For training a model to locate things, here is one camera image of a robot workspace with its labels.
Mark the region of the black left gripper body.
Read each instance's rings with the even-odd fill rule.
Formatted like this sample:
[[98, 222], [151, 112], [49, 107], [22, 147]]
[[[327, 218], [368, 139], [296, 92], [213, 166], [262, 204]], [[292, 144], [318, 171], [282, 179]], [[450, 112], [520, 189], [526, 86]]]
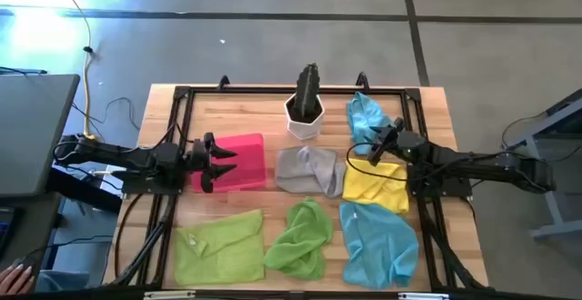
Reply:
[[217, 179], [217, 167], [211, 162], [215, 145], [214, 135], [205, 133], [202, 139], [192, 142], [192, 148], [186, 154], [186, 170], [201, 173], [200, 186], [204, 193], [213, 192], [213, 181]]

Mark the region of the pink plastic bin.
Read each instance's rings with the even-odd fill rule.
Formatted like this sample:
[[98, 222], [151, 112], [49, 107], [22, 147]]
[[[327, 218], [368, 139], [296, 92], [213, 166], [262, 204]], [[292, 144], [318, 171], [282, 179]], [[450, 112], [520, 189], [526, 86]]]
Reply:
[[236, 156], [228, 158], [210, 157], [212, 165], [235, 166], [217, 179], [210, 180], [214, 193], [242, 191], [266, 185], [265, 147], [261, 134], [214, 138], [213, 145], [236, 153]]

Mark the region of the grey microfiber towel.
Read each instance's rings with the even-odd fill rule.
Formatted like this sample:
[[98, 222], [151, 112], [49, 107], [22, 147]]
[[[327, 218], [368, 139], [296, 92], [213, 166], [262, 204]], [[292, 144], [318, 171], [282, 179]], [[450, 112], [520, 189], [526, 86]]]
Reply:
[[343, 194], [345, 172], [346, 165], [336, 151], [299, 146], [278, 152], [275, 183], [291, 194], [338, 198]]

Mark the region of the lime green microfiber towel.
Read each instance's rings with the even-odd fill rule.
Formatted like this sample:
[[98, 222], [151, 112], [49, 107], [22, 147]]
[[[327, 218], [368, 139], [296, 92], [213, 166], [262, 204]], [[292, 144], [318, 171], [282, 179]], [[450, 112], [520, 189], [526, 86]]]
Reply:
[[265, 277], [263, 212], [230, 215], [175, 230], [177, 285], [231, 285]]

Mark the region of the large teal microfiber towel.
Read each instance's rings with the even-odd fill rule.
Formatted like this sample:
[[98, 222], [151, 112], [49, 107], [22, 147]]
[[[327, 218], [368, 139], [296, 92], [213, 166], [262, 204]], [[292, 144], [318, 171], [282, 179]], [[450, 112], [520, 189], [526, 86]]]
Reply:
[[339, 219], [348, 252], [344, 282], [374, 290], [410, 285], [419, 243], [403, 218], [380, 205], [344, 202]]

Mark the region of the yellow microfiber towel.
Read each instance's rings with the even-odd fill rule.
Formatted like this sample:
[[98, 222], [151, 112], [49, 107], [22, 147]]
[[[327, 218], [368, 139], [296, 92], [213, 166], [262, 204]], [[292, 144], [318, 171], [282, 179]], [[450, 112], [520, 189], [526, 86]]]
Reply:
[[363, 205], [376, 204], [395, 214], [409, 211], [407, 172], [402, 165], [351, 158], [344, 177], [342, 197]]

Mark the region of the small light blue towel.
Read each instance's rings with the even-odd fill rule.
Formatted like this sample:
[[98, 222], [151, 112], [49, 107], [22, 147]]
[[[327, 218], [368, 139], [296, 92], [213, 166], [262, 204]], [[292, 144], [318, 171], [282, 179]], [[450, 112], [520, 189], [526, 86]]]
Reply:
[[355, 93], [346, 110], [351, 139], [357, 144], [354, 151], [357, 155], [367, 155], [371, 149], [370, 143], [376, 138], [372, 127], [386, 127], [393, 122], [379, 103], [360, 92]]

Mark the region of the white hexagonal plant pot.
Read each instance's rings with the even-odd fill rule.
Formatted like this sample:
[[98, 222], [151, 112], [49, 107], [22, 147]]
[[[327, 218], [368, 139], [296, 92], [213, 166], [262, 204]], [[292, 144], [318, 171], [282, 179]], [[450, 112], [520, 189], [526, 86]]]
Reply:
[[284, 104], [287, 131], [300, 141], [306, 141], [319, 135], [323, 124], [326, 109], [321, 103], [321, 98], [316, 97], [316, 112], [308, 118], [300, 118], [294, 109], [296, 94], [292, 94]]

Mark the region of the dark green cactus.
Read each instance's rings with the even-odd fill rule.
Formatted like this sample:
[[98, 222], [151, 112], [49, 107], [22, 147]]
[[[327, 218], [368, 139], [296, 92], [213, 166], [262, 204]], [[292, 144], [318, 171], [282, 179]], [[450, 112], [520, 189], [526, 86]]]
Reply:
[[316, 114], [320, 76], [316, 63], [308, 64], [296, 81], [294, 112], [303, 121], [312, 121]]

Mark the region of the white power box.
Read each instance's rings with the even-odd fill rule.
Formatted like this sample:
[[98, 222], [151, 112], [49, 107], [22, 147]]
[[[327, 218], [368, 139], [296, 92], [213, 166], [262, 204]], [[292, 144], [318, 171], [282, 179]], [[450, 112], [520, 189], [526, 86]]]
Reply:
[[124, 182], [121, 179], [113, 176], [113, 172], [117, 171], [125, 171], [125, 169], [115, 165], [108, 165], [103, 171], [95, 171], [94, 176], [101, 180], [101, 189], [109, 192], [112, 195], [124, 198], [125, 196], [122, 194]]

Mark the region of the black desk crossbar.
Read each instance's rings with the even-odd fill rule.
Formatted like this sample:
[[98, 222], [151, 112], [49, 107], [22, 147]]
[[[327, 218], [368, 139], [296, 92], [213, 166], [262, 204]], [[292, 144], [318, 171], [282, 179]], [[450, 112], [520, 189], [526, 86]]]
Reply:
[[121, 209], [122, 200], [117, 195], [55, 168], [48, 174], [45, 189], [110, 213], [118, 214]]

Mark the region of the grey desk top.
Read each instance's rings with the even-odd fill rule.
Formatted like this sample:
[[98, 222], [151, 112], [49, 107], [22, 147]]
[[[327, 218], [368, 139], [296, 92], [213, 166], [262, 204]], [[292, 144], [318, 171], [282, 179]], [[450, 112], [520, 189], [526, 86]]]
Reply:
[[45, 191], [79, 75], [0, 76], [0, 198]]

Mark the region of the person's hand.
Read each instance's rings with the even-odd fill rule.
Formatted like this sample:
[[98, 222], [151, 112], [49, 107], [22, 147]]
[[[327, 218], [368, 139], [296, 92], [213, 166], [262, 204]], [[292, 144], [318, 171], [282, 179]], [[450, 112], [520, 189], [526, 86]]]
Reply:
[[25, 294], [31, 289], [34, 281], [31, 266], [11, 265], [0, 272], [0, 295]]

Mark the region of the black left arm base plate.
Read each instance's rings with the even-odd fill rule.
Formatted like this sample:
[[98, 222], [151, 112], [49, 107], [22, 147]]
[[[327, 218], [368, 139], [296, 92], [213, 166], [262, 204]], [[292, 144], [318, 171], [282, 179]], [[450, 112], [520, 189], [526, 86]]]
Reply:
[[147, 168], [113, 172], [123, 182], [122, 192], [132, 195], [179, 195], [186, 183], [186, 170], [179, 162], [153, 162]]

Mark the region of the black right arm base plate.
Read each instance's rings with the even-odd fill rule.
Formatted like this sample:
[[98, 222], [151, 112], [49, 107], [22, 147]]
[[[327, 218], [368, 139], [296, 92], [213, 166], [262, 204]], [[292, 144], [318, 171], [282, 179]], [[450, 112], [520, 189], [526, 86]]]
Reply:
[[406, 188], [413, 197], [467, 198], [472, 195], [468, 178], [452, 176], [444, 169], [408, 164], [406, 172]]

